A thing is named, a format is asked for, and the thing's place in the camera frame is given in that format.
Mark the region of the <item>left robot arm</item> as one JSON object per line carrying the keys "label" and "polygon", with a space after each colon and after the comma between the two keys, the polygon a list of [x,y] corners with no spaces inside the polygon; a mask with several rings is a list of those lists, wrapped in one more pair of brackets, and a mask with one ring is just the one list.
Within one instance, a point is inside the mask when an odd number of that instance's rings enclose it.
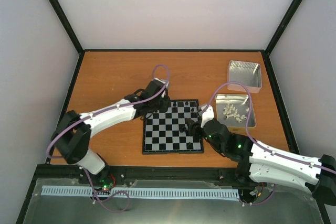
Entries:
{"label": "left robot arm", "polygon": [[169,81],[154,78],[145,89],[138,89],[113,105],[82,114],[67,112],[52,135],[51,146],[67,164],[86,169],[97,183],[106,182],[107,163],[90,149],[91,138],[119,123],[166,110],[170,101],[168,87]]}

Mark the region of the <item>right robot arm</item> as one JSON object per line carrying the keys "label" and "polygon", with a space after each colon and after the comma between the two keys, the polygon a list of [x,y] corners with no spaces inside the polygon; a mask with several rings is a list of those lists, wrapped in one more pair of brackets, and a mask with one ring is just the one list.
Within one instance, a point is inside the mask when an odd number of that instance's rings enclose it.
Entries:
{"label": "right robot arm", "polygon": [[204,139],[215,152],[236,162],[241,183],[271,183],[302,190],[335,206],[335,158],[309,157],[283,151],[249,136],[232,133],[216,119],[185,120],[188,134]]}

